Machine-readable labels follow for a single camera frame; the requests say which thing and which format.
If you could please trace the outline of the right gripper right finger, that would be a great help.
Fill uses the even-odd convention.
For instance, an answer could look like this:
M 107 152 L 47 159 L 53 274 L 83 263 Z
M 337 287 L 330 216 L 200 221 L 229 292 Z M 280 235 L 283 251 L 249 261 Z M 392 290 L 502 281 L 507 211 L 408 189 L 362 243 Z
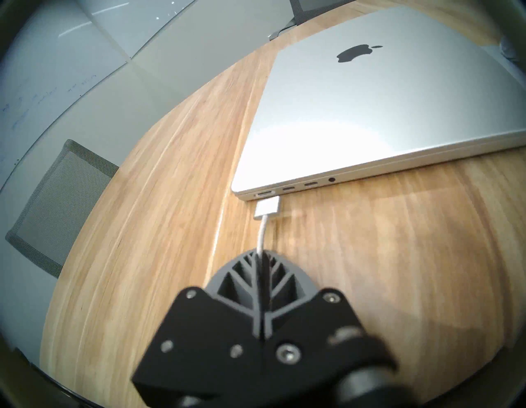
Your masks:
M 366 334 L 345 296 L 317 289 L 299 267 L 263 254 L 263 407 L 348 407 Z

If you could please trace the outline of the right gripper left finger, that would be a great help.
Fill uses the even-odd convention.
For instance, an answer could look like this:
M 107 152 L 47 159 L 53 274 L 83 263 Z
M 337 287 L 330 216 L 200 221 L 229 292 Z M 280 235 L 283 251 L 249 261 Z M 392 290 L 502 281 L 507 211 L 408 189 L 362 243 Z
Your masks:
M 260 369 L 260 260 L 247 251 L 205 287 L 182 289 L 146 349 L 132 383 L 147 407 L 209 400 Z

